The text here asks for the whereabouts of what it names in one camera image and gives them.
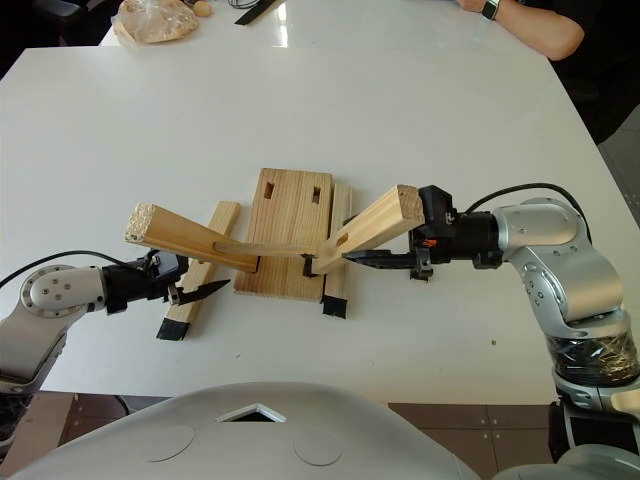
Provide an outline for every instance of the plastic bag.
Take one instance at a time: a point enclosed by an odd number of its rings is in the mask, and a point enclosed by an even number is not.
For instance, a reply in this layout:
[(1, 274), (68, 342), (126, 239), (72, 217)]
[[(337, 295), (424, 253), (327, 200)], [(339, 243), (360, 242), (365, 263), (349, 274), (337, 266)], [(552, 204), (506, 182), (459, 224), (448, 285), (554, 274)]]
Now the plastic bag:
[(177, 40), (198, 28), (195, 14), (180, 0), (124, 0), (112, 22), (125, 42)]
[(547, 337), (558, 374), (578, 385), (615, 387), (640, 375), (631, 332), (583, 340)]

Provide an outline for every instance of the bread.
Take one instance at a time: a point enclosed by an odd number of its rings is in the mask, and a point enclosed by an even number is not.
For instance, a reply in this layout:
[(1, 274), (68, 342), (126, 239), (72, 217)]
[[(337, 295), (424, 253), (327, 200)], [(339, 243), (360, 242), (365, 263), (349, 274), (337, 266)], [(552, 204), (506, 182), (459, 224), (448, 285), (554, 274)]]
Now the bread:
[(180, 0), (124, 0), (117, 17), (127, 33), (142, 43), (177, 40), (198, 28), (195, 14)]

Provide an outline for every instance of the wooden block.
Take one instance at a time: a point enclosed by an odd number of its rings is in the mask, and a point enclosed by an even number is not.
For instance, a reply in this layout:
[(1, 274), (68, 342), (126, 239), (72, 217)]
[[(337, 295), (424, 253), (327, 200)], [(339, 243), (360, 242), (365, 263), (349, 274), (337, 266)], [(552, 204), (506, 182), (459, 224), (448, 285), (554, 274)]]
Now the wooden block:
[[(345, 220), (351, 217), (352, 190), (346, 185), (336, 183), (333, 186), (333, 202), (331, 205), (331, 235), (336, 233)], [(346, 261), (327, 273), (324, 281), (324, 295), (322, 296), (322, 313), (346, 318)]]
[(376, 248), (422, 224), (418, 189), (397, 185), (320, 245), (313, 273), (327, 273), (340, 265), (343, 253)]
[[(319, 245), (329, 232), (332, 176), (263, 169), (251, 209), (247, 243)], [(319, 302), (324, 278), (304, 277), (301, 257), (261, 257), (258, 272), (238, 272), (234, 289)]]
[(205, 262), (255, 272), (258, 257), (217, 252), (215, 242), (235, 242), (207, 227), (150, 203), (139, 204), (129, 218), (124, 234), (127, 242), (184, 255)]
[[(209, 228), (223, 235), (231, 235), (231, 231), (240, 214), (240, 204), (236, 202), (220, 202), (209, 221)], [(209, 283), (215, 274), (217, 265), (202, 260), (191, 260), (189, 270), (182, 278), (181, 286), (185, 292), (197, 290), (200, 285)], [(182, 340), (200, 310), (201, 301), (186, 305), (171, 305), (162, 322), (156, 338), (161, 340)]]

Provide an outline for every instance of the wooden beam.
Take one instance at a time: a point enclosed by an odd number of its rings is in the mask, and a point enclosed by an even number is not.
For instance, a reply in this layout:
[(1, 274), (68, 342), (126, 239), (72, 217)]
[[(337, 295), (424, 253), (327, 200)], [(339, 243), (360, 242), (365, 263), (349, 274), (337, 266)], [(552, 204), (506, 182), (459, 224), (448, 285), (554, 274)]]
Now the wooden beam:
[[(231, 235), (231, 231), (240, 214), (240, 204), (236, 202), (220, 202), (209, 221), (209, 228), (223, 235)], [(182, 277), (181, 286), (185, 292), (197, 290), (200, 285), (209, 283), (216, 272), (215, 263), (191, 260), (189, 270)], [(182, 340), (195, 321), (202, 301), (186, 305), (171, 305), (162, 321), (156, 338), (161, 340)]]
[(256, 255), (258, 257), (301, 257), (302, 255), (315, 256), (318, 253), (317, 245), (272, 245), (268, 243), (225, 243), (216, 242), (214, 250), (221, 253), (236, 253), (244, 255)]
[(320, 245), (312, 271), (327, 273), (340, 265), (343, 253), (376, 248), (422, 224), (418, 189), (397, 185)]
[[(331, 231), (333, 235), (342, 228), (345, 220), (351, 217), (353, 191), (351, 187), (339, 183), (333, 186), (333, 203), (331, 206)], [(322, 296), (322, 313), (346, 318), (347, 315), (347, 265), (342, 260), (325, 276), (324, 295)]]
[(204, 262), (221, 263), (244, 272), (255, 272), (258, 265), (258, 257), (254, 255), (220, 253), (213, 249), (215, 242), (235, 242), (232, 238), (151, 203), (141, 203), (136, 207), (124, 239)]
[[(327, 239), (331, 218), (331, 184), (327, 173), (265, 168), (253, 197), (248, 244), (313, 245)], [(263, 256), (258, 272), (238, 272), (237, 293), (320, 302), (324, 277), (305, 277), (304, 259)]]

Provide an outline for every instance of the floor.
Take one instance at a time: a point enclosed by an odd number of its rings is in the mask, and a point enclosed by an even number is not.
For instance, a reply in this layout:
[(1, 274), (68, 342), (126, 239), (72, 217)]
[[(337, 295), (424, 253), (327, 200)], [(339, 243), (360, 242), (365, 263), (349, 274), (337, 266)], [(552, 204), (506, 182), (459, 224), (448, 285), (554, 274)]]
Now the floor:
[(640, 226), (640, 107), (598, 148)]
[[(123, 397), (133, 413), (162, 398)], [(416, 405), (389, 408), (460, 457), (483, 479), (515, 465), (551, 463), (544, 405)], [(37, 460), (58, 445), (126, 415), (112, 395), (40, 392), (16, 431), (2, 475)]]

